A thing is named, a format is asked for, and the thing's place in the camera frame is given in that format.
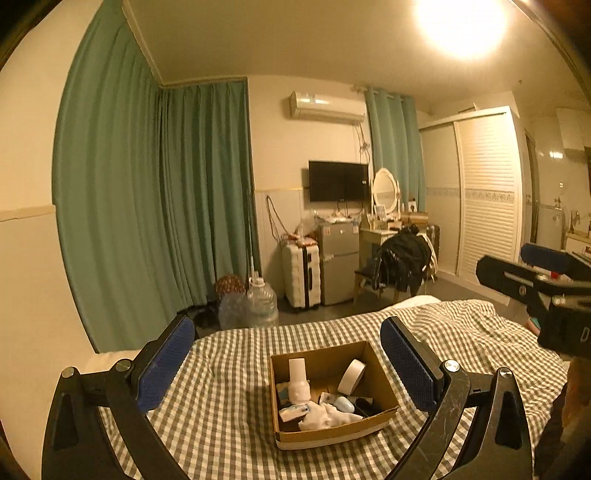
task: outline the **gray floor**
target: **gray floor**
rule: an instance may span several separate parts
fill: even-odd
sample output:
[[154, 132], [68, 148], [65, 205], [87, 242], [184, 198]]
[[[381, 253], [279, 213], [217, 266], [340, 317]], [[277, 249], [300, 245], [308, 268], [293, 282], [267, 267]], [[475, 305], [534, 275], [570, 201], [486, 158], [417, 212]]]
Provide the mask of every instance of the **gray floor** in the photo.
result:
[[[507, 319], [513, 320], [520, 324], [524, 324], [528, 319], [525, 307], [517, 302], [511, 302], [509, 306], [505, 306], [495, 302], [488, 297], [480, 295], [472, 290], [468, 290], [452, 282], [437, 279], [427, 286], [427, 294], [437, 297], [440, 300], [487, 300], [495, 306], [497, 313]], [[408, 293], [400, 293], [399, 301], [409, 298]], [[296, 323], [306, 322], [321, 322], [323, 320], [333, 320], [350, 315], [357, 315], [359, 313], [375, 312], [392, 305], [394, 302], [394, 291], [386, 289], [381, 298], [378, 298], [376, 292], [366, 286], [360, 293], [357, 303], [354, 305], [353, 301], [347, 301], [338, 305], [318, 306], [310, 310], [294, 310], [287, 299], [281, 298], [277, 301], [279, 308], [279, 324], [280, 325], [294, 325]], [[197, 327], [197, 331], [201, 337], [209, 335], [220, 330], [219, 324], [207, 325]]]

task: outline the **sliding wardrobe door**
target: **sliding wardrobe door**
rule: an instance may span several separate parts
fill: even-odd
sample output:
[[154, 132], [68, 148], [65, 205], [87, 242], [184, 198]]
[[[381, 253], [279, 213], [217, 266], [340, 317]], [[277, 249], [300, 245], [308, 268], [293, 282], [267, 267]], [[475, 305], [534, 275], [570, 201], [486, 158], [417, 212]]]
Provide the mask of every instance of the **sliding wardrobe door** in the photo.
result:
[[521, 240], [521, 162], [509, 113], [456, 123], [462, 177], [458, 275], [478, 282], [483, 255], [517, 260]]
[[421, 131], [429, 223], [440, 227], [439, 270], [456, 274], [460, 238], [460, 170], [453, 124]]

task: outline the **white bottle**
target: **white bottle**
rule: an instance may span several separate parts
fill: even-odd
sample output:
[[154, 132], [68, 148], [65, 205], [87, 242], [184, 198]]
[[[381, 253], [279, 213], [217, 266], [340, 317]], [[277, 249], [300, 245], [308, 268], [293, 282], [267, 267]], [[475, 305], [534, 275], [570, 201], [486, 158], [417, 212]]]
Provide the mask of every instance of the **white bottle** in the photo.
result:
[[306, 378], [306, 361], [303, 358], [290, 359], [290, 382], [287, 384], [287, 393], [293, 405], [308, 403], [310, 384]]

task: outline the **mini fridge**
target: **mini fridge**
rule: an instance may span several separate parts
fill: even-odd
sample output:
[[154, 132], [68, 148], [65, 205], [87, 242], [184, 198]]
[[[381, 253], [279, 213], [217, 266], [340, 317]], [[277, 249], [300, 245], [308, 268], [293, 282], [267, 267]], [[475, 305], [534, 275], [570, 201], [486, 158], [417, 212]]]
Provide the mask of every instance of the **mini fridge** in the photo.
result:
[[320, 299], [334, 305], [353, 299], [355, 270], [359, 268], [359, 225], [322, 223], [317, 230], [320, 248]]

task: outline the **ceiling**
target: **ceiling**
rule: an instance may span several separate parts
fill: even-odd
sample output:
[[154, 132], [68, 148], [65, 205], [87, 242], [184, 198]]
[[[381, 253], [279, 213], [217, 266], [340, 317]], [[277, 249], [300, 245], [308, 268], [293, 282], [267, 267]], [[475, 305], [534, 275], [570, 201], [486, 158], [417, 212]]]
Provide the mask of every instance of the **ceiling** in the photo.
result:
[[521, 115], [589, 110], [542, 30], [509, 0], [499, 48], [456, 60], [420, 31], [413, 0], [124, 0], [164, 85], [276, 74], [362, 83], [417, 105], [512, 90]]

